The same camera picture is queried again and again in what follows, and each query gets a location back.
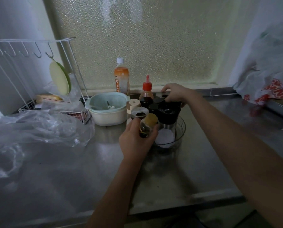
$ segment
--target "sauce bottle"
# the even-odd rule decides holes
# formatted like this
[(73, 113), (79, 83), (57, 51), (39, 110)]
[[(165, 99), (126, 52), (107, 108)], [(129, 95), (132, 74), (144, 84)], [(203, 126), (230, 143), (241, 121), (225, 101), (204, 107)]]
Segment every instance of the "sauce bottle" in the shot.
[(157, 124), (158, 119), (155, 114), (149, 113), (144, 119), (141, 120), (139, 125), (139, 136), (142, 138), (147, 138), (154, 126)]
[(146, 82), (142, 85), (142, 92), (139, 96), (139, 100), (143, 97), (151, 97), (154, 99), (153, 93), (152, 93), (152, 83), (150, 82), (149, 75), (146, 76)]
[(116, 91), (130, 96), (129, 70), (124, 66), (124, 58), (116, 59), (117, 66), (114, 70)]

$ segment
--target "kitchen counter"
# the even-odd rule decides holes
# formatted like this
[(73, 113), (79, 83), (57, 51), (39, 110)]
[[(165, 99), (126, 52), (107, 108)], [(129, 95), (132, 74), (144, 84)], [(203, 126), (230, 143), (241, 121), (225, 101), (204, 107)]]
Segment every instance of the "kitchen counter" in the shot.
[[(237, 95), (206, 99), (283, 157), (283, 119)], [(189, 107), (180, 116), (187, 127), (182, 145), (174, 153), (146, 158), (134, 186), (131, 215), (242, 198)], [(96, 126), (85, 148), (29, 144), (19, 173), (0, 179), (0, 227), (84, 223), (123, 158), (118, 138), (124, 129), (125, 124)]]

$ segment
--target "textured glass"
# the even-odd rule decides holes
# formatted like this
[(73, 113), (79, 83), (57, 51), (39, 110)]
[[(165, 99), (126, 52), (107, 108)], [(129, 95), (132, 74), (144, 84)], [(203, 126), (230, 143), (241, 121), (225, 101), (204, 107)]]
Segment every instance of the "textured glass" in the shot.
[(214, 82), (237, 0), (51, 0), (88, 89), (115, 88), (124, 57), (131, 87)]

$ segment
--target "bottle label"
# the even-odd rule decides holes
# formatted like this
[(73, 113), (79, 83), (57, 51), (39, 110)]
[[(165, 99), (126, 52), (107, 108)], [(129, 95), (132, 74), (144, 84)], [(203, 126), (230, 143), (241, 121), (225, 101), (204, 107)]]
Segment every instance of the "bottle label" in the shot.
[(119, 88), (119, 80), (118, 79), (115, 79), (115, 82), (116, 82), (116, 92), (119, 92), (120, 93), (120, 88)]

